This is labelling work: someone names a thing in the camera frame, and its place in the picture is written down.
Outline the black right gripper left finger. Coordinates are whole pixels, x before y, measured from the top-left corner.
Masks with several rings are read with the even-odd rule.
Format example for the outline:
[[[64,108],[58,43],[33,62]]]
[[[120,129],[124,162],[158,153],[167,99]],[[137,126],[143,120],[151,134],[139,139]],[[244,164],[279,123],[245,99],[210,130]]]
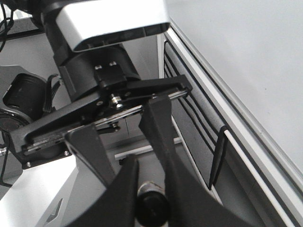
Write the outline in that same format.
[[[136,155],[129,155],[106,191],[69,227],[133,227],[139,178]]]

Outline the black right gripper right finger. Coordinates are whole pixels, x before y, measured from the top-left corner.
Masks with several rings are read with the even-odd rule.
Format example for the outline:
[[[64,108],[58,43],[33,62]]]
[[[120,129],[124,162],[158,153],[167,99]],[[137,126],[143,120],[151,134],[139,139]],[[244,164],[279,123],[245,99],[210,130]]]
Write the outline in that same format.
[[[165,190],[171,206],[170,227],[250,227],[216,201],[184,165],[167,163]]]

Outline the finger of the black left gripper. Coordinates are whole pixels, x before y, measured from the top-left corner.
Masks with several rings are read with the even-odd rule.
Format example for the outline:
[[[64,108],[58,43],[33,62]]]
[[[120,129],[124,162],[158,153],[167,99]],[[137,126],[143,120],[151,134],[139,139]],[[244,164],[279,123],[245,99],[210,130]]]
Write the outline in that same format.
[[[115,178],[115,172],[108,159],[106,150],[93,124],[69,130],[64,140],[71,152],[108,187]]]
[[[149,141],[164,170],[184,169],[176,153],[171,119],[172,105],[167,95],[150,99],[144,106],[139,128]]]

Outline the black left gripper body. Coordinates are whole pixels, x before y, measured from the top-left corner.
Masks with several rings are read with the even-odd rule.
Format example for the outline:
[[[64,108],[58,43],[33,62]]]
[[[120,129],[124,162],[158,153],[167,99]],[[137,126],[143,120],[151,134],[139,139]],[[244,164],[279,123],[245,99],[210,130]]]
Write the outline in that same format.
[[[126,50],[120,45],[82,53],[72,59],[63,74],[77,82],[92,77],[92,86],[84,94],[59,109],[44,112],[41,118],[10,133],[10,150],[23,169],[62,158],[63,148],[76,130],[113,124],[133,115],[151,102],[164,97],[172,100],[191,90],[186,76],[141,80]]]

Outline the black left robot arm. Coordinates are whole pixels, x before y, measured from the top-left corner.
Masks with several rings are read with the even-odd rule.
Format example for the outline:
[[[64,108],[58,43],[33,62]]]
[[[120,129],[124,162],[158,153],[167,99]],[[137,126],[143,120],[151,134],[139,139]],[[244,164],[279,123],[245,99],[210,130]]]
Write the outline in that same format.
[[[163,0],[6,0],[10,10],[33,16],[53,51],[58,74],[44,79],[18,66],[2,67],[0,128],[7,148],[32,168],[60,159],[70,149],[104,184],[115,177],[101,132],[143,113],[143,126],[191,90],[189,81],[142,80],[123,42],[166,32]]]

